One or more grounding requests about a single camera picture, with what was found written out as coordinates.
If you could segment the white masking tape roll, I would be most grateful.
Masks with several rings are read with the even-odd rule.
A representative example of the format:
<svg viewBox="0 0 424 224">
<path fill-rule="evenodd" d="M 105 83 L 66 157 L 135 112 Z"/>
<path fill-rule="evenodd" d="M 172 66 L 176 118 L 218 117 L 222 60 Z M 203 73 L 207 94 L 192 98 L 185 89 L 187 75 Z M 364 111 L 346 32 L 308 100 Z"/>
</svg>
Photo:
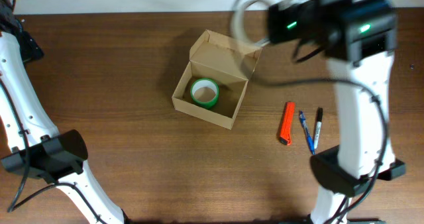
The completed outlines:
<svg viewBox="0 0 424 224">
<path fill-rule="evenodd" d="M 249 0 L 244 2 L 240 7 L 237 7 L 234 10 L 234 13 L 231 18 L 231 34 L 234 39 L 245 42 L 249 45 L 264 47 L 269 45 L 270 39 L 268 37 L 262 38 L 256 42 L 249 39 L 246 31 L 244 29 L 244 13 L 245 11 L 253 4 L 261 3 L 266 6 L 271 6 L 272 0 Z"/>
</svg>

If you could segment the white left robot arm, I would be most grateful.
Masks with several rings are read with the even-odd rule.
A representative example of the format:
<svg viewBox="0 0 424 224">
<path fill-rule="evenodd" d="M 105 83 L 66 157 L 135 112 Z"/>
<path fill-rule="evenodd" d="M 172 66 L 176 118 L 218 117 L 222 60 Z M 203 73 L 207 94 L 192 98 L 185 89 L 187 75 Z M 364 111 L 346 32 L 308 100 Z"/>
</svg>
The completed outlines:
<svg viewBox="0 0 424 224">
<path fill-rule="evenodd" d="M 40 104 L 26 64 L 44 53 L 14 15 L 16 2 L 1 0 L 1 122 L 11 151 L 1 164 L 22 178 L 7 212 L 58 188 L 90 223 L 129 223 L 90 170 L 80 133 L 61 133 Z"/>
</svg>

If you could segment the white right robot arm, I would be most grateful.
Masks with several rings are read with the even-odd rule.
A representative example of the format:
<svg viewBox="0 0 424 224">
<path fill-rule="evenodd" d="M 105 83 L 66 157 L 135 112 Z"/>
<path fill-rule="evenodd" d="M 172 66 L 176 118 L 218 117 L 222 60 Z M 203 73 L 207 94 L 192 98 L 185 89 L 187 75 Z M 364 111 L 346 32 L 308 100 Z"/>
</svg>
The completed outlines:
<svg viewBox="0 0 424 224">
<path fill-rule="evenodd" d="M 305 0 L 268 9 L 272 44 L 296 40 L 317 45 L 335 87 L 340 143 L 314 154 L 319 183 L 310 223 L 346 223 L 347 215 L 378 180 L 406 172 L 389 135 L 388 93 L 397 16 L 389 0 Z"/>
</svg>

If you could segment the green tape roll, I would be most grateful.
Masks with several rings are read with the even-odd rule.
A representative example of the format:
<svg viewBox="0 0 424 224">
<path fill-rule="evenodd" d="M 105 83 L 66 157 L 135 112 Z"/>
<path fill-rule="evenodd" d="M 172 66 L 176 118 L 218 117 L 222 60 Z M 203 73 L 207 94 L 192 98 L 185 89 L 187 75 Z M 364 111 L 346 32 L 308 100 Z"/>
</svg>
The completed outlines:
<svg viewBox="0 0 424 224">
<path fill-rule="evenodd" d="M 190 95 L 196 105 L 210 109 L 218 101 L 219 86 L 214 80 L 201 78 L 191 85 Z"/>
</svg>

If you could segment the brown cardboard box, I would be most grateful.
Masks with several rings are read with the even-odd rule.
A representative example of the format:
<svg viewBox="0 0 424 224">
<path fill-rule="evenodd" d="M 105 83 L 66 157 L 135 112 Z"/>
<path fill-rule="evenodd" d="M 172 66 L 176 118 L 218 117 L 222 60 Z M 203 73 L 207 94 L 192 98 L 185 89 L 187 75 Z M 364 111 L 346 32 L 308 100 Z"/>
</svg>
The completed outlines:
<svg viewBox="0 0 424 224">
<path fill-rule="evenodd" d="M 206 30 L 189 50 L 189 62 L 172 95 L 175 110 L 231 129 L 242 104 L 248 81 L 262 48 Z M 210 109 L 196 105 L 191 85 L 209 78 L 219 86 L 219 98 Z"/>
</svg>

